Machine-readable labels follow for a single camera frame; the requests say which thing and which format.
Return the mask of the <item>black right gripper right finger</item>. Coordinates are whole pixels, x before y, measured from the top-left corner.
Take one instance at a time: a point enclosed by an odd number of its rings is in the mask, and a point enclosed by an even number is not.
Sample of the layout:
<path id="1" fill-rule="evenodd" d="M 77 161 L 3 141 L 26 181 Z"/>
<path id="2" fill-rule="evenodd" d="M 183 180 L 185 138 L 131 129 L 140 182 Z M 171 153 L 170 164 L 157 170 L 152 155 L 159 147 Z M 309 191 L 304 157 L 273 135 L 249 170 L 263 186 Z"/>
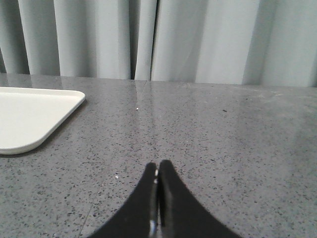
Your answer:
<path id="1" fill-rule="evenodd" d="M 238 238 L 194 197 L 169 160 L 159 165 L 159 209 L 164 238 Z"/>

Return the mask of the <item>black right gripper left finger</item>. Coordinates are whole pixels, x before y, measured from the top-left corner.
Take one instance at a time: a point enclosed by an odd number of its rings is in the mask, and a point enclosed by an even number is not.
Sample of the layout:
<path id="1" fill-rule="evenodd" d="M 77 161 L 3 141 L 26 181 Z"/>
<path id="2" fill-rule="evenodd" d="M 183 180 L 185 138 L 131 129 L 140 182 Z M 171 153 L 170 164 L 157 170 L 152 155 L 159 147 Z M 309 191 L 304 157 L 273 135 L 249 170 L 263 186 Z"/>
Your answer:
<path id="1" fill-rule="evenodd" d="M 146 164 L 133 192 L 120 209 L 91 238 L 154 238 L 158 221 L 158 170 Z"/>

